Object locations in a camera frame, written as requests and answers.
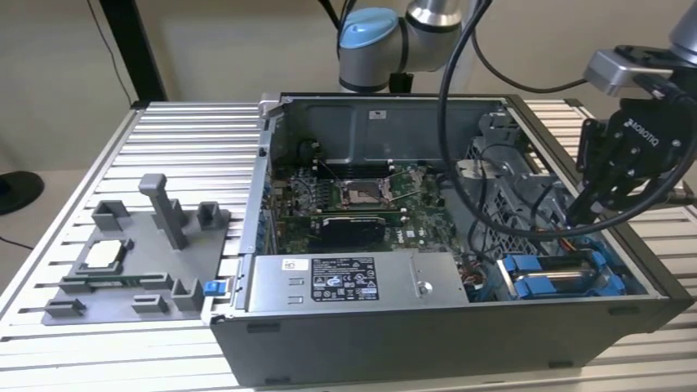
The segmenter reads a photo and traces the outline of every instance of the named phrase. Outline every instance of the cable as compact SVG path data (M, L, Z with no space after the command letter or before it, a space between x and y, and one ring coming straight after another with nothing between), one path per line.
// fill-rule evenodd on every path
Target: cable
M542 190L542 193L540 194L540 197L537 200L534 200L533 207L530 208L530 222L532 227L530 230L534 231L537 229L537 210L540 209L540 205L542 204L542 201L545 200L546 195L552 190L554 189L554 183L552 182L546 187L545 190Z
M113 51L111 50L109 43L107 42L107 37L104 36L104 31L101 31L101 26L99 25L97 16L95 15L95 9L92 8L92 2L89 0L87 0L87 6L89 7L89 13L92 14L92 20L95 21L95 25L97 26L97 31L99 31L99 36L101 37L101 42L104 43L104 46L107 47L107 51L109 51L111 65L113 66L113 72L116 73L116 78L119 79L119 84L121 85L123 93L127 95L128 106L131 106L133 99L131 98L131 95L128 94L125 84L123 84L121 75L119 74L119 67L116 67L116 57L113 56Z
M344 0L344 5L341 7L341 17L339 20L339 29L337 29L337 58L339 58L339 47L341 45L341 36L344 33L344 25L347 24L347 18L349 17L351 10L356 5L356 0Z
M453 188L456 190L457 196L460 197L460 200L465 204L465 207L470 211L470 213L474 215L476 218L478 218L482 223L489 226L496 231L524 237L528 239L537 239L537 240L550 240L550 239L558 239L558 238L566 238L566 237L574 237L585 234L594 233L602 229L608 229L614 225L618 225L624 222L626 222L629 219L634 218L637 215L640 215L645 210L648 210L652 205L665 196L666 192L673 189L677 182L681 180L682 176L688 172L693 160L694 155L697 154L697 137L694 135L697 134L697 109L694 109L693 105L697 105L694 101L688 96L681 96L680 99L673 100L673 104L686 105L689 106L688 112L692 119L692 130L690 130L690 139L689 144L685 152L685 157L682 158L681 162L677 164L676 168L668 175L668 177L664 179L664 182L660 184L660 186L656 188L653 194L648 196L644 200L641 200L636 205L632 206L630 209L628 209L625 212L614 215L613 217L593 223L592 225L586 225L582 227L576 227L573 229L565 229L558 230L553 232L532 232L526 230L518 230L512 229L510 227L506 227L504 225L500 225L497 222L492 220L492 218L481 213L477 210L477 207L474 206L468 193L465 192L465 189L462 188L460 182L457 181L458 173L456 169L456 163L453 162L453 159L449 155L449 149L448 149L448 128L446 128L446 119L448 119L448 93L449 93L449 84L452 82L453 73L456 72L456 66L457 66L457 60L460 59L461 52L465 48L465 45L468 44L469 37L472 36L473 29L477 26L477 23L481 20L481 16L485 14L486 9L492 5L492 0L482 0L480 3L480 6L474 10L472 19L465 25L465 28L461 33L461 37L458 38L456 49L453 50L448 63L444 68L444 77L441 81L441 86L438 90L438 102L437 102L437 131L438 131L438 150L441 155L441 160L445 165L445 172L446 175L453 183Z
M329 0L317 0L321 4L323 8L325 9L327 16L329 16L331 23L335 25L335 28L339 29L339 16L337 12L335 11L335 7L331 5Z
M493 143L493 144L488 145L488 146L484 148L484 150L481 151L481 154L480 154L480 157L478 157L480 160L485 160L485 161L488 161L488 159L484 157L484 152L485 152L490 147L505 147L505 148L509 148L509 149L514 150L517 153L521 152L520 149L518 149L514 145L506 145L505 143ZM542 194L540 195L540 198L534 201L534 203L530 203L530 202L529 202L529 201L522 197L521 193L520 193L518 190L516 189L516 184L514 184L514 183L510 184L510 190L513 191L513 195L514 195L514 196L521 200L522 204L525 204L525 205L530 208L530 217L526 218L525 221L528 221L528 223L532 222L532 223L530 223L532 229L534 229L534 226L536 226L534 222L536 222L537 218L541 218L542 221L545 221L546 224L553 225L552 219L548 218L548 217L544 216L544 215L540 215L540 214L537 213L537 210L540 209L540 204L542 203L542 199L544 199L545 196L549 194L549 192L553 191L553 187L550 186L549 189L545 189L545 190L542 191Z
M23 247L23 248L28 249L29 251L33 250L33 247L29 247L28 245L24 245L23 243L16 243L15 241L11 241L4 237L0 237L0 241L3 241L4 243L8 243L9 245L15 245L16 247Z
M485 172L484 168L481 167L480 204L478 204L477 208L480 209L480 211L482 213L484 213L485 202L486 202L486 172ZM493 259L482 251L478 251L477 248L474 247L473 236L474 236L474 230L476 230L478 224L480 224L480 220L474 219L474 221L472 222L472 225L469 226L469 231L468 231L469 250L482 261L493 264L494 263ZM485 249L485 246L486 246L485 241L486 241L486 235L484 235L484 239L481 240L481 249L482 250Z
M474 53L477 53L477 57L480 58L481 64L485 66L485 68L489 70L489 72L493 74L493 76L496 76L502 82L505 82L514 88L518 88L528 92L534 92L537 94L550 94L553 92L560 92L560 91L568 90L573 87L578 87L581 84L588 83L586 79L578 79L570 83L562 84L561 86L556 86L556 87L540 88L540 87L526 86L525 84L518 83L516 80L513 80L512 78L505 76L501 73L501 71L498 71L498 69L496 69L496 67L489 62L489 60L485 58L484 53L481 52L480 41L477 40L476 31L472 32L472 45L474 48Z

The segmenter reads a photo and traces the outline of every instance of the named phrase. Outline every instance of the aluminum extrusion table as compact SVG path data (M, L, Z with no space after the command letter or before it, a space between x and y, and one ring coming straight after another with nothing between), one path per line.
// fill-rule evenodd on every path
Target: aluminum extrusion table
M581 121L590 114L564 100L530 100L528 105L576 156ZM0 297L0 390L239 388L203 322L47 327L41 308L55 296L56 282L68 273L92 232L91 210L99 200L117 198L129 210L148 208L147 197L137 190L147 172L168 176L169 196L180 199L184 208L217 201L232 211L219 276L235 274L257 138L256 104L156 103L129 112ZM632 220L632 226L697 296L693 209L648 212ZM697 305L653 334L621 339L582 369L307 390L697 390Z

